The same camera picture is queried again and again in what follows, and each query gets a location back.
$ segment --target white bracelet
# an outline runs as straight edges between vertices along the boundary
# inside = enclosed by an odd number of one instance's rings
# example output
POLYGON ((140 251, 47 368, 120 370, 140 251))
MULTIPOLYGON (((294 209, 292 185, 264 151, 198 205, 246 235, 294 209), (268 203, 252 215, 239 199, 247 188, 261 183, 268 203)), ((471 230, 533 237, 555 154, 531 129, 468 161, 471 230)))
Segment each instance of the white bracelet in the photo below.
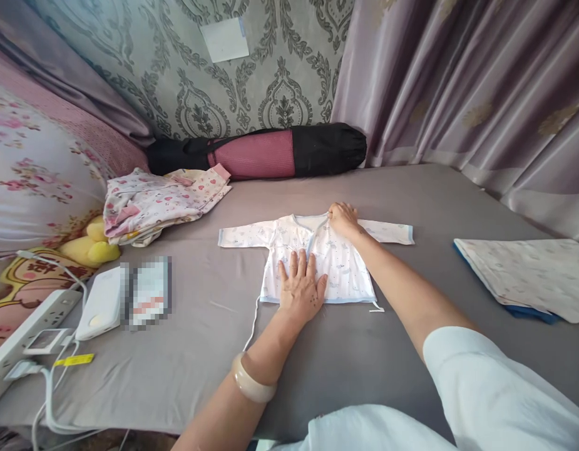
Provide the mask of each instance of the white bracelet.
POLYGON ((272 399, 277 391, 277 384, 275 385, 262 385, 256 382, 243 368, 241 364, 241 359, 245 353, 239 353, 237 357, 233 360, 233 377, 239 390, 243 395, 249 400, 255 403, 267 403, 272 399))

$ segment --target mattress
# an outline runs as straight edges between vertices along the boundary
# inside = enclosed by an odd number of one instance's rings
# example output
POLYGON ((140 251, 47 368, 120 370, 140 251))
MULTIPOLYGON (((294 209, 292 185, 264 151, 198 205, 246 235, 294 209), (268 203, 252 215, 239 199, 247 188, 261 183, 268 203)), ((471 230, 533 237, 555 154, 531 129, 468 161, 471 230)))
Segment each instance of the mattress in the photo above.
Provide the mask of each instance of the mattress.
MULTIPOLYGON (((90 365, 69 370, 54 404, 63 423, 180 433, 204 406, 250 335, 267 249, 217 246, 223 227, 315 215, 333 201, 363 219, 411 224, 415 246, 386 244, 452 299, 509 357, 579 406, 579 324, 514 319, 453 249, 453 239, 547 238, 454 170, 418 165, 315 179, 236 182, 202 219, 164 230, 122 261, 172 258, 172 314, 145 331, 122 328, 84 342, 90 365)), ((105 265, 103 270, 115 264, 105 265)), ((437 391, 402 324, 375 285, 370 304, 325 305, 299 336, 256 436, 299 440, 308 421, 349 405, 387 405, 452 440, 437 391)), ((256 335, 276 304, 261 304, 256 335)), ((79 312, 65 325, 78 321, 79 312)), ((0 400, 0 425, 29 425, 44 400, 39 376, 0 400)))

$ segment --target electrical outlet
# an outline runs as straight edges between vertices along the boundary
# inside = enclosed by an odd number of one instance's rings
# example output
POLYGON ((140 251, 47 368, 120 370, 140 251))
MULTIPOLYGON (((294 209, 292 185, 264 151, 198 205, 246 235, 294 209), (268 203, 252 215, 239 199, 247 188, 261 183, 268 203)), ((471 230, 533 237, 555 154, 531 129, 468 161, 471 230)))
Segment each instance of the electrical outlet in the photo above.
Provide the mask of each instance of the electrical outlet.
POLYGON ((11 384, 4 381, 5 376, 19 360, 26 357, 24 350, 34 337, 43 329, 59 326, 81 297, 79 291, 55 290, 0 346, 0 396, 11 384))

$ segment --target wall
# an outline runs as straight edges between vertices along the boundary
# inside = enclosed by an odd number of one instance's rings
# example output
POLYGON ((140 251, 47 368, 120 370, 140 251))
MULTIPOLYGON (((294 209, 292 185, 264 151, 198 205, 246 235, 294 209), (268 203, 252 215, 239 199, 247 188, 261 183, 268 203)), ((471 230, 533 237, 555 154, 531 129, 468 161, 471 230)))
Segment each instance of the wall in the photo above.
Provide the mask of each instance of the wall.
POLYGON ((354 0, 27 0, 160 136, 329 121, 354 0), (250 56, 213 64, 200 25, 242 16, 250 56))

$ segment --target woman's right hand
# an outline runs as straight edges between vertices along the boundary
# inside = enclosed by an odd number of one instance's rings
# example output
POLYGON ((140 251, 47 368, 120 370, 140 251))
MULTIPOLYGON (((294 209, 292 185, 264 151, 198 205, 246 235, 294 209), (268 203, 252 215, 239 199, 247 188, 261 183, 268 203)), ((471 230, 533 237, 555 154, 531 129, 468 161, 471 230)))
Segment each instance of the woman's right hand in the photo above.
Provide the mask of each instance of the woman's right hand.
POLYGON ((363 233, 358 224, 358 210, 345 202, 334 202, 329 208, 329 224, 338 234, 351 240, 355 233, 363 233))

